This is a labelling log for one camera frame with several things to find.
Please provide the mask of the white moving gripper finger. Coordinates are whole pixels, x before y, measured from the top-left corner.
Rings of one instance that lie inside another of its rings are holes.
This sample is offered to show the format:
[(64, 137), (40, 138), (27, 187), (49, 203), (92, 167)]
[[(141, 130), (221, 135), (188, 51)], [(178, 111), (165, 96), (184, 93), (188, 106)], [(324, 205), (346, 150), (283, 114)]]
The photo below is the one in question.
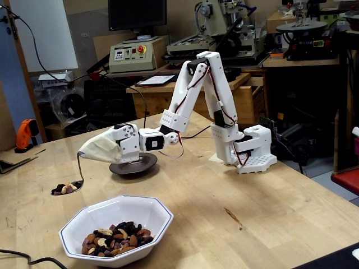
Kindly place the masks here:
[(98, 161), (114, 164), (130, 163), (139, 159), (139, 151), (132, 146), (120, 146), (122, 156), (120, 158), (95, 158)]

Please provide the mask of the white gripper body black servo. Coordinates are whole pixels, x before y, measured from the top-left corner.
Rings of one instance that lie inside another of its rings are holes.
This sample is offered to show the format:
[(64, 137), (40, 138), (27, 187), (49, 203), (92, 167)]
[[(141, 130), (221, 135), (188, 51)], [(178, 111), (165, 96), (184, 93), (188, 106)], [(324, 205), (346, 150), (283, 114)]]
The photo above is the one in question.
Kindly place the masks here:
[(132, 142), (139, 142), (139, 129), (133, 123), (115, 124), (109, 129), (109, 139), (112, 141), (122, 141), (130, 139)]

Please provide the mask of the white fixed gripper finger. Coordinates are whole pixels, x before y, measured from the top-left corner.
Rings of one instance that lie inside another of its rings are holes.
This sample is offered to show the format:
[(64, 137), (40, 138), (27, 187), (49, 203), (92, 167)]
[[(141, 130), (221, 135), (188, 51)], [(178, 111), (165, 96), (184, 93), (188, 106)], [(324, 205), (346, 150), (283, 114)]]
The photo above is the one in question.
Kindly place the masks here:
[(83, 158), (120, 158), (120, 147), (105, 134), (99, 134), (87, 140), (78, 150)]

